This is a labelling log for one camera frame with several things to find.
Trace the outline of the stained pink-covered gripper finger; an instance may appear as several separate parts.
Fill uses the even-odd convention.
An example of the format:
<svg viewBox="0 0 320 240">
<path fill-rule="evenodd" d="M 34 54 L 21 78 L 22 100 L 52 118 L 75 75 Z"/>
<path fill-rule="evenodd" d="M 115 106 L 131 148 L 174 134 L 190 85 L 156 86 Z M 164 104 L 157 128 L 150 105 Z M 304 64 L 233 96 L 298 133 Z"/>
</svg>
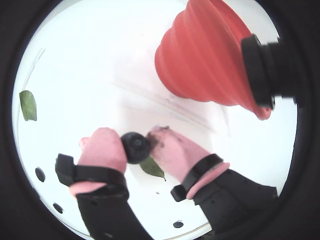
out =
<svg viewBox="0 0 320 240">
<path fill-rule="evenodd" d="M 278 198 L 276 187 L 246 178 L 217 154 L 169 127 L 153 128 L 147 139 L 152 158 L 179 182 L 170 191 L 173 199 L 192 200 L 216 233 L 247 222 Z"/>
</svg>

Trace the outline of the pink-covered black gripper finger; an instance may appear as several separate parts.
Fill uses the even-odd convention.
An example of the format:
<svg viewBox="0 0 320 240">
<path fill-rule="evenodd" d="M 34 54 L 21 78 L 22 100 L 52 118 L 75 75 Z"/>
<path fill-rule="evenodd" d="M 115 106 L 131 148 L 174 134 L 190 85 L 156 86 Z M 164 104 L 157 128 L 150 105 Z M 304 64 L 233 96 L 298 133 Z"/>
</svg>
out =
<svg viewBox="0 0 320 240">
<path fill-rule="evenodd" d="M 132 211 L 124 176 L 127 156 L 118 133 L 102 127 L 80 141 L 78 164 L 58 154 L 58 180 L 76 198 L 81 218 L 95 240 L 150 240 Z"/>
</svg>

